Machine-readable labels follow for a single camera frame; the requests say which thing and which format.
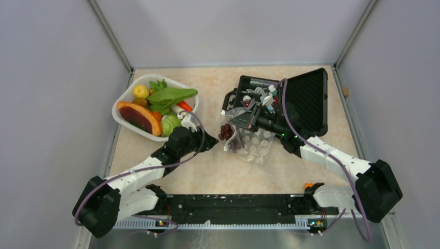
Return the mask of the dark red grape bunch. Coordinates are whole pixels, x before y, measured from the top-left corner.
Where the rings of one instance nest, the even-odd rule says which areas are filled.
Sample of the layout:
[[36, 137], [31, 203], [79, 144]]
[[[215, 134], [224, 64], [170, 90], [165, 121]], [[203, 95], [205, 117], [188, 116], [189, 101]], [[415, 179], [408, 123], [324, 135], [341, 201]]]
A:
[[218, 138], [225, 142], [223, 148], [224, 151], [238, 153], [243, 149], [244, 141], [242, 140], [240, 133], [228, 123], [221, 126]]

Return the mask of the yellow lemon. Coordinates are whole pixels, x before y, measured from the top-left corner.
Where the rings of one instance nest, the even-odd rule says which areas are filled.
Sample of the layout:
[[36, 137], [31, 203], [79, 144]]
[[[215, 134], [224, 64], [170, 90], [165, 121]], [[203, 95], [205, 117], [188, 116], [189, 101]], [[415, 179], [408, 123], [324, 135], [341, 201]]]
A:
[[135, 98], [146, 99], [149, 97], [149, 89], [145, 85], [136, 85], [133, 88], [133, 95]]

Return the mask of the clear zip top bag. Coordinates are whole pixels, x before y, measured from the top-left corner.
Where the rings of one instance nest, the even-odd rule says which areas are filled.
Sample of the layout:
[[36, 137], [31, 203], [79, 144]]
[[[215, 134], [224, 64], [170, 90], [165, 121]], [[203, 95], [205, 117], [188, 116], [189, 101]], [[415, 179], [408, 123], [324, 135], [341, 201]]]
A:
[[[222, 110], [221, 126], [227, 124], [230, 118], [237, 117], [238, 115], [243, 114], [244, 112], [246, 112], [245, 107], [237, 107], [230, 110]], [[243, 149], [241, 149], [238, 153], [234, 153], [234, 154], [240, 155], [243, 160], [250, 162], [252, 164], [259, 166], [264, 165], [268, 153], [270, 151], [271, 144], [274, 140], [275, 134], [273, 132], [269, 132], [264, 129], [259, 129], [257, 132], [251, 132], [248, 130], [243, 130], [241, 128], [236, 128], [235, 126], [233, 127], [235, 128], [235, 130], [237, 130], [240, 133], [242, 140], [244, 141]]]

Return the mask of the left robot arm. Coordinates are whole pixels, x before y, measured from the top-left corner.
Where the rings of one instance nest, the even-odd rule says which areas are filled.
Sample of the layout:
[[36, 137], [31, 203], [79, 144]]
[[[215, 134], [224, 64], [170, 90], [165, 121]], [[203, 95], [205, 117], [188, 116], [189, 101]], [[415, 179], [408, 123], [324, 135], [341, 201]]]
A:
[[212, 149], [219, 140], [198, 126], [177, 127], [168, 141], [140, 164], [111, 177], [95, 176], [86, 184], [72, 215], [96, 238], [109, 233], [117, 222], [143, 211], [161, 214], [165, 198], [146, 186], [166, 175], [166, 170], [185, 163], [183, 157]]

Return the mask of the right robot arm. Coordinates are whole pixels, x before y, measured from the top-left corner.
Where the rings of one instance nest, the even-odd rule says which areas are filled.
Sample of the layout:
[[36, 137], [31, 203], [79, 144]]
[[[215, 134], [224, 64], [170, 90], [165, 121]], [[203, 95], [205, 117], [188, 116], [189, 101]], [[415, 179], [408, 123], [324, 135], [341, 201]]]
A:
[[279, 136], [287, 152], [318, 163], [348, 182], [348, 187], [314, 184], [304, 200], [309, 213], [317, 214], [328, 207], [357, 210], [368, 221], [379, 223], [402, 199], [401, 188], [387, 162], [359, 159], [328, 145], [302, 127], [293, 104], [279, 104], [275, 113], [258, 104], [236, 110], [239, 114], [228, 120], [235, 129], [272, 132]]

